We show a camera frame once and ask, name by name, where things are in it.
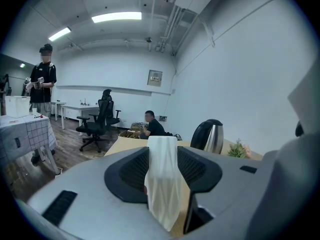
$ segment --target gray pants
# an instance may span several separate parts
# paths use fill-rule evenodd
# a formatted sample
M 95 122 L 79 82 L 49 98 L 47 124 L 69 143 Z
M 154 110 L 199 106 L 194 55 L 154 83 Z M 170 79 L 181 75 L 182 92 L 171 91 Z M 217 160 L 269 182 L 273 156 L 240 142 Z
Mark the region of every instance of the gray pants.
M 51 116 L 51 102 L 43 102 L 43 103 L 32 103 L 32 109 L 36 109 L 36 111 L 47 118 Z M 39 156 L 39 151 L 35 150 L 32 154 L 34 157 Z

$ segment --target ceiling light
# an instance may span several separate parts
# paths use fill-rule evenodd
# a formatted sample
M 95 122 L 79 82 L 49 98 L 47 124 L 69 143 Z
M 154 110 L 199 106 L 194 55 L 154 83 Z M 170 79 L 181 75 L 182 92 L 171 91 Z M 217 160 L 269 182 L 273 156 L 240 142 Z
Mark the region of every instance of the ceiling light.
M 115 21 L 115 20 L 141 20 L 142 13 L 136 12 L 115 12 L 92 17 L 94 23 Z
M 54 34 L 53 36 L 49 37 L 50 41 L 54 41 L 59 37 L 62 37 L 65 34 L 68 34 L 69 32 L 71 32 L 71 29 L 66 27 L 65 29 L 62 29 L 61 31 L 59 31 L 58 33 Z

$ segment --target stainless steel kettle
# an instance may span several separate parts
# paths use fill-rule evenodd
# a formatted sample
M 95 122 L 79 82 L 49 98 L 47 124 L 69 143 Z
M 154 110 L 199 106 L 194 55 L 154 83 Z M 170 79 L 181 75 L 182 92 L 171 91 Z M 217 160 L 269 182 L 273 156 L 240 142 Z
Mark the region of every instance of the stainless steel kettle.
M 190 147 L 221 154 L 224 145 L 223 124 L 216 119 L 208 119 L 202 122 L 195 130 Z

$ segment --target black shoe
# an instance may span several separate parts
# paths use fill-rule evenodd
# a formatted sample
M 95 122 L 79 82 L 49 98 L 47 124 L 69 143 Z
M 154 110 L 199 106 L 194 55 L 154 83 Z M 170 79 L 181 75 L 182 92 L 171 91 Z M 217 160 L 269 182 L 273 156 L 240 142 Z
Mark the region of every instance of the black shoe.
M 32 163 L 33 165 L 36 165 L 36 164 L 39 162 L 39 160 L 40 160 L 40 155 L 38 155 L 38 156 L 32 156 L 32 158 L 31 158 L 31 163 Z

